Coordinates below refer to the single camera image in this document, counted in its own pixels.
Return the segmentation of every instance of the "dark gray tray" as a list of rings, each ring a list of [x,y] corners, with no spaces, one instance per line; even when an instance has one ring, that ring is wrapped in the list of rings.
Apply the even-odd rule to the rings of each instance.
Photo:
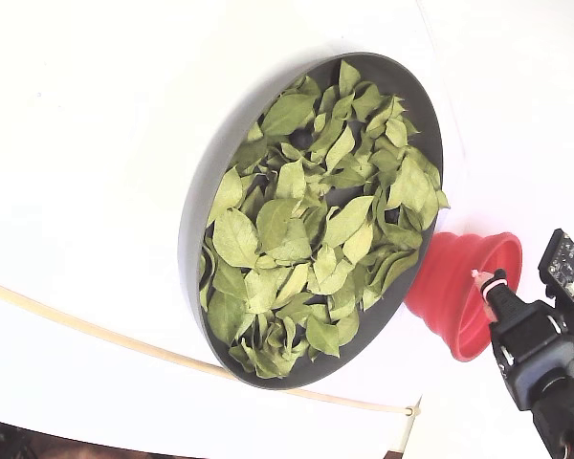
[[[415,266],[400,275],[372,308],[365,313],[360,311],[360,328],[353,340],[341,346],[340,358],[320,354],[314,363],[306,356],[298,359],[291,374],[283,379],[263,380],[255,373],[245,373],[240,363],[228,354],[228,346],[214,337],[202,311],[198,296],[197,268],[210,206],[223,177],[227,164],[237,146],[244,139],[251,124],[259,117],[263,108],[272,103],[277,95],[301,74],[314,78],[321,90],[338,81],[341,59],[346,58],[362,74],[362,79],[376,83],[381,93],[397,94],[404,98],[408,109],[408,118],[421,131],[411,143],[417,146],[443,172],[442,140],[438,119],[430,98],[417,78],[400,63],[370,53],[351,53],[337,55],[304,69],[295,69],[290,76],[277,76],[274,81],[258,89],[254,96],[246,100],[230,116],[229,122],[220,126],[217,136],[205,154],[196,171],[195,179],[185,202],[181,228],[179,231],[178,260],[181,282],[198,325],[202,329],[214,355],[239,380],[269,389],[288,389],[313,383],[333,373],[357,356],[383,330],[408,292],[410,284],[419,270],[421,260],[430,244],[435,221],[423,233],[423,244],[419,261]],[[399,352],[399,349],[387,349],[387,354]]]

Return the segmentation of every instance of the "white surface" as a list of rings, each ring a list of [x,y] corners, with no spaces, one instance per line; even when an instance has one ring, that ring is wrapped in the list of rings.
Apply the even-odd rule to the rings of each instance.
[[[265,80],[348,51],[401,61],[430,93],[453,203],[443,226],[459,230],[462,152],[413,1],[355,11],[345,1],[0,2],[0,284],[215,361],[176,266],[196,165]],[[274,438],[292,426],[300,457],[379,458],[399,447],[406,422],[194,374],[1,302],[0,348],[0,421],[95,443],[213,459],[266,457],[272,446],[288,457]],[[402,310],[310,388],[414,404],[435,354],[449,355]]]
[[[519,294],[543,298],[537,266],[555,228],[574,239],[574,0],[424,0],[463,134],[469,229],[523,245]],[[405,459],[548,457],[488,349],[446,362],[423,398]]]

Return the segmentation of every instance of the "red collapsible funnel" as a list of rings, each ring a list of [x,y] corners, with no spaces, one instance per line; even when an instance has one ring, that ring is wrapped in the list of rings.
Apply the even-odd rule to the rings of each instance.
[[[488,237],[437,233],[405,302],[449,345],[453,357],[470,361],[491,341],[489,319],[472,270],[492,273],[502,268],[514,291],[521,263],[520,241],[510,232]]]

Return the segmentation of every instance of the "circuit board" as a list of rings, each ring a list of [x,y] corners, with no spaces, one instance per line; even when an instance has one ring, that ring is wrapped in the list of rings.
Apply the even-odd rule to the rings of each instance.
[[[551,292],[565,294],[574,302],[574,241],[561,229],[553,233],[539,270]]]

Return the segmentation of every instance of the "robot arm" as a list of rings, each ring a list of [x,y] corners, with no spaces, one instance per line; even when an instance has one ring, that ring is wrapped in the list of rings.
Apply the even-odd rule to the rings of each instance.
[[[574,458],[574,244],[560,229],[539,265],[555,307],[525,303],[506,284],[506,273],[478,274],[497,366],[517,408],[531,410],[552,458]]]

